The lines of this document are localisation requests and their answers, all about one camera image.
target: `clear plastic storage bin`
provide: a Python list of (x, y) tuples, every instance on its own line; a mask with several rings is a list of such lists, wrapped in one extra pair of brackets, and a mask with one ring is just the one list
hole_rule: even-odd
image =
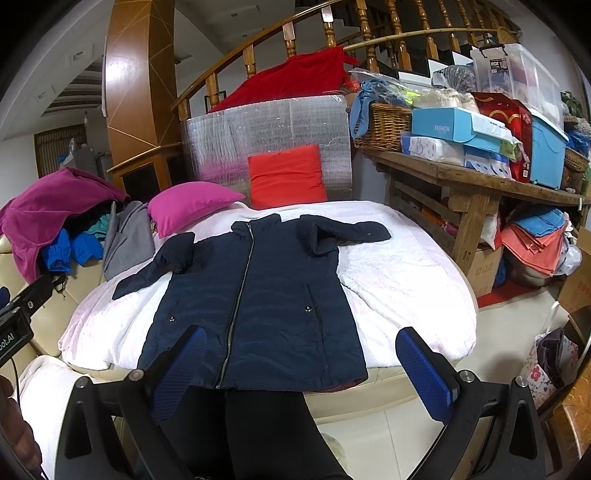
[(472, 50), (479, 92), (498, 92), (520, 100), (563, 130), (560, 87), (548, 70), (522, 45)]

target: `gray clothing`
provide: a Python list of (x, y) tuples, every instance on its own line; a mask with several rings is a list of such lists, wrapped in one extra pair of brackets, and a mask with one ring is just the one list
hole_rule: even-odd
[(148, 204), (129, 202), (122, 212), (111, 206), (109, 228), (103, 253), (103, 275), (106, 280), (152, 258), (154, 239), (150, 228)]

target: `floral bag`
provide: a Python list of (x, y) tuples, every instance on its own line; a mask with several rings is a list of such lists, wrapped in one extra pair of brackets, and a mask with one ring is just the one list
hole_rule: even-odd
[[(535, 337), (530, 354), (520, 373), (530, 386), (536, 408), (540, 408), (559, 388), (573, 383), (577, 375), (579, 347), (564, 335), (562, 329), (550, 332), (550, 325), (557, 310), (558, 302), (555, 302), (546, 320), (545, 333)], [(556, 340), (554, 342), (556, 348), (552, 350), (555, 358), (548, 361), (543, 358), (544, 355), (541, 355), (541, 352), (547, 349), (540, 348), (540, 343), (550, 336)], [(542, 364), (546, 365), (548, 371), (544, 370)]]

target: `magenta blanket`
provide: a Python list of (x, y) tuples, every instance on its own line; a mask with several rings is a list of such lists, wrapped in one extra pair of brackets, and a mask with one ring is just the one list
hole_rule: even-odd
[(62, 168), (33, 183), (0, 210), (0, 235), (12, 245), (18, 271), (27, 283), (40, 275), (39, 250), (53, 242), (70, 215), (79, 215), (105, 200), (123, 202), (128, 195), (107, 181), (76, 168)]

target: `wooden staircase railing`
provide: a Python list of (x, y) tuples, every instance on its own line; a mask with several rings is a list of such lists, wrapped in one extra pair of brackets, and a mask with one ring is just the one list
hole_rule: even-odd
[[(191, 109), (189, 99), (203, 86), (207, 89), (207, 96), (211, 106), (219, 103), (219, 85), (217, 83), (218, 74), (230, 65), (234, 60), (243, 57), (246, 69), (247, 78), (256, 74), (256, 60), (254, 47), (261, 42), (272, 37), (276, 33), (282, 31), (285, 42), (285, 51), (287, 57), (292, 57), (297, 54), (296, 47), (296, 23), (312, 17), (316, 14), (322, 16), (322, 26), (326, 38), (326, 47), (332, 48), (337, 45), (344, 45), (345, 51), (355, 55), (356, 50), (364, 49), (368, 69), (378, 72), (378, 61), (376, 57), (375, 47), (378, 44), (385, 44), (390, 56), (392, 66), (400, 70), (411, 72), (413, 70), (411, 63), (411, 56), (408, 51), (406, 39), (418, 35), (425, 36), (426, 39), (426, 57), (428, 59), (439, 59), (439, 52), (434, 34), (447, 33), (449, 36), (449, 49), (454, 52), (460, 51), (460, 41), (457, 36), (458, 33), (466, 33), (467, 42), (470, 45), (478, 46), (478, 36), (482, 35), (481, 45), (488, 45), (491, 41), (491, 34), (496, 35), (499, 28), (506, 30), (512, 29), (511, 34), (517, 35), (515, 29), (516, 25), (511, 22), (505, 15), (498, 11), (496, 7), (487, 3), (486, 0), (467, 0), (472, 11), (472, 19), (464, 5), (466, 0), (455, 0), (455, 4), (459, 10), (464, 27), (454, 27), (450, 19), (448, 4), (452, 4), (452, 0), (413, 0), (415, 3), (418, 16), (420, 17), (422, 30), (403, 32), (402, 23), (398, 15), (397, 0), (379, 0), (383, 5), (383, 10), (376, 15), (375, 4), (378, 0), (326, 0), (318, 5), (313, 5), (301, 11), (292, 17), (282, 20), (275, 25), (261, 31), (254, 37), (248, 39), (239, 47), (235, 48), (224, 58), (219, 60), (212, 67), (201, 74), (173, 103), (172, 110), (178, 111), (178, 117), (181, 121), (187, 120), (191, 117)], [(424, 4), (427, 2), (437, 2), (439, 10), (443, 19), (445, 28), (432, 28), (425, 10)], [(353, 2), (354, 10), (357, 13), (359, 20), (359, 32), (349, 35), (341, 40), (335, 39), (334, 16), (332, 5), (346, 4)], [(368, 4), (370, 6), (370, 16), (368, 16)], [(375, 25), (376, 18), (387, 18), (389, 22), (380, 24), (374, 28), (371, 22)], [(375, 33), (384, 29), (387, 33), (394, 32), (382, 37), (375, 38)], [(361, 37), (363, 40), (354, 42), (355, 39)]]

